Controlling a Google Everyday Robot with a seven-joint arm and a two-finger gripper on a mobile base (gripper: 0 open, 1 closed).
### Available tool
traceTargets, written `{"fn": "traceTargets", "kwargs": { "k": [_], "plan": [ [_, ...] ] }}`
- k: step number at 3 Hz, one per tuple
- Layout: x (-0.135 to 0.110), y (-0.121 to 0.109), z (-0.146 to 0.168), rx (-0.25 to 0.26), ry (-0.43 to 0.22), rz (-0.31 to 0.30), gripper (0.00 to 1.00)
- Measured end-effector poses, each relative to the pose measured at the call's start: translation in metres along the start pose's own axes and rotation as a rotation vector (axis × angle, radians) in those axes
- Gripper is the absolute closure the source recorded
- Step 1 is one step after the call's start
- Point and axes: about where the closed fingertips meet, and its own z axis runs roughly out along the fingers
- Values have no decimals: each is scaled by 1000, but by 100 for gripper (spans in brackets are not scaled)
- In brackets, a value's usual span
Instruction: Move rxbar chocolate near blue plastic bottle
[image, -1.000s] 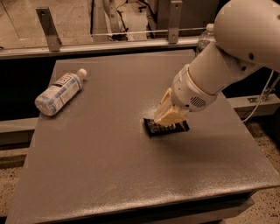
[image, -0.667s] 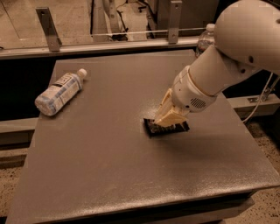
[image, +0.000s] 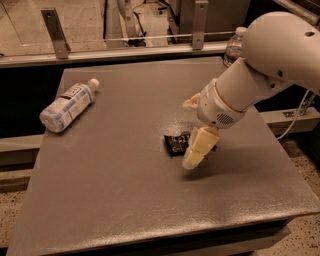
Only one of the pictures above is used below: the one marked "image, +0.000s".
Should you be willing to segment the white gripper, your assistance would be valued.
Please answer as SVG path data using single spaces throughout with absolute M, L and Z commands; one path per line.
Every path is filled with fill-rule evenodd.
M 182 161 L 182 167 L 187 170 L 196 168 L 217 144 L 220 138 L 218 129 L 230 128 L 245 115 L 226 105 L 218 94 L 216 84 L 217 79 L 212 79 L 200 94 L 194 94 L 182 104 L 184 109 L 197 110 L 198 119 L 208 125 L 195 127 L 191 132 Z

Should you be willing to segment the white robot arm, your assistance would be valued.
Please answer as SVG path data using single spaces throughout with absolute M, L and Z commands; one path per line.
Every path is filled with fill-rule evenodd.
M 241 120 L 252 105 L 291 85 L 320 91 L 320 31 L 288 12 L 270 12 L 244 31 L 242 52 L 219 77 L 183 103 L 201 123 L 188 141 L 182 166 L 196 168 L 217 144 L 221 129 Z

